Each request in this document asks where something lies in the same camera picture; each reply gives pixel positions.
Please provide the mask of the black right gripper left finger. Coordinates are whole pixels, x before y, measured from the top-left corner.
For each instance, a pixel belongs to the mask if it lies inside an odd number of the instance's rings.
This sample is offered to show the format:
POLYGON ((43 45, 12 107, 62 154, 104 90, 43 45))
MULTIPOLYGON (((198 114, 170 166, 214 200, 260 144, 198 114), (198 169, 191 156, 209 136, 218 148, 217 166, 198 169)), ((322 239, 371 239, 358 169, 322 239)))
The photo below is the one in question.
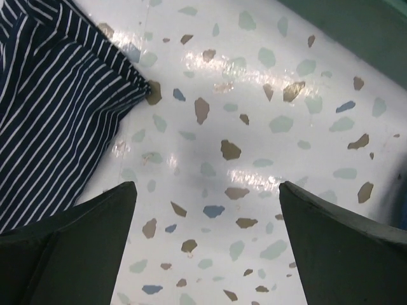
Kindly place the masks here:
POLYGON ((136 199, 124 182, 1 234, 1 304, 109 304, 136 199))

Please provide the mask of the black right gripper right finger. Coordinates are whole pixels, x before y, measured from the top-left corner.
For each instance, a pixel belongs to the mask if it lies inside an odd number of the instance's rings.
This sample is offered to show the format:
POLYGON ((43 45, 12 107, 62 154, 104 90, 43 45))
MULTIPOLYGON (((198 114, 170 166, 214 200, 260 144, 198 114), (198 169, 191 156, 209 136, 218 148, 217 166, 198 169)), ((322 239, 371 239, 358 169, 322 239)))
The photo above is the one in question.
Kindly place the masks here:
POLYGON ((286 181, 279 201, 308 304, 406 304, 406 231, 286 181))

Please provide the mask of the navy white striped underwear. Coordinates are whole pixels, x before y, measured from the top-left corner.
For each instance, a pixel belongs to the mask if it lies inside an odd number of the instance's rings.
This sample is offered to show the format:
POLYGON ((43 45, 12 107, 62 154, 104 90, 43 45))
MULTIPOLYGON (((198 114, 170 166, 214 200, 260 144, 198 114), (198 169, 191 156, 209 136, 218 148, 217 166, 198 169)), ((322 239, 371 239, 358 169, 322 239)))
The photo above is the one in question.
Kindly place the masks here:
POLYGON ((151 91, 72 1, 1 6, 1 231, 72 207, 151 91))

